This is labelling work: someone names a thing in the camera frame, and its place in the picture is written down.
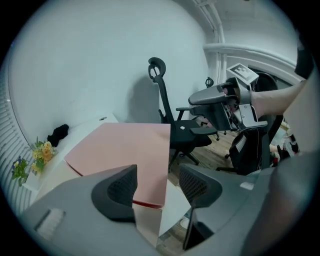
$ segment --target office chair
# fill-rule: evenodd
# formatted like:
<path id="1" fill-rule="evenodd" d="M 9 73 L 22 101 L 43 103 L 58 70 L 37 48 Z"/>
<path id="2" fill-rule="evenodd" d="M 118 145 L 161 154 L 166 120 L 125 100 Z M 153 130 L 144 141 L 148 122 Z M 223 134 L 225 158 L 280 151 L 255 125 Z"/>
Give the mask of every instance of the office chair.
<path id="1" fill-rule="evenodd" d="M 157 57 L 149 59 L 148 73 L 149 77 L 154 83 L 157 83 L 160 90 L 160 95 L 165 111 L 165 116 L 159 109 L 161 123 L 170 124 L 170 149 L 174 149 L 175 153 L 169 163 L 169 168 L 177 158 L 179 152 L 182 152 L 182 156 L 187 156 L 196 165 L 199 161 L 191 154 L 196 147 L 208 146 L 212 143 L 208 135 L 217 134 L 217 130 L 213 127 L 200 127 L 195 120 L 181 120 L 185 111 L 189 111 L 189 107 L 178 107 L 176 110 L 179 111 L 177 120 L 171 112 L 171 108 L 168 101 L 167 90 L 163 76 L 166 72 L 166 64 L 164 61 Z"/>
<path id="2" fill-rule="evenodd" d="M 268 73 L 256 72 L 259 79 L 254 86 L 256 92 L 277 90 L 275 79 Z M 283 120 L 282 115 L 264 115 L 258 119 L 267 121 L 268 125 L 263 130 L 248 130 L 241 132 L 232 142 L 229 154 L 225 158 L 231 159 L 233 168 L 218 167 L 217 171 L 235 172 L 239 175 L 248 175 L 270 164 L 270 142 L 274 138 Z"/>

